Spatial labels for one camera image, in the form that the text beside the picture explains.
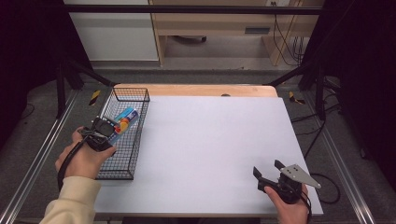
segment hand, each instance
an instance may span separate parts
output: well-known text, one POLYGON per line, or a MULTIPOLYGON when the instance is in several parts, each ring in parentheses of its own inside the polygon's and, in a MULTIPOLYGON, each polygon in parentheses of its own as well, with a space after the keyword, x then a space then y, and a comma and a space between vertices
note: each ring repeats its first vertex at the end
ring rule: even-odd
MULTIPOLYGON (((59 172, 64 159, 73 149, 73 147, 80 141, 82 136, 78 132, 82 127, 75 130, 72 134, 73 143, 64 149, 64 152, 59 156, 59 159, 55 162, 56 171, 59 172)), ((74 158, 70 161, 66 169, 64 177, 69 176, 84 176, 90 179, 95 179, 99 173, 99 169, 102 163, 109 158, 116 151, 115 147, 110 147, 105 151, 97 152, 90 148, 88 144, 84 143, 82 148, 76 153, 74 158)))
MULTIPOLYGON (((308 208, 301 199, 295 204, 287 204, 282 201, 271 187, 265 187, 264 190, 276 207, 280 224, 306 224, 308 208)), ((308 195, 308 189, 305 184, 303 184, 303 192, 308 195)))

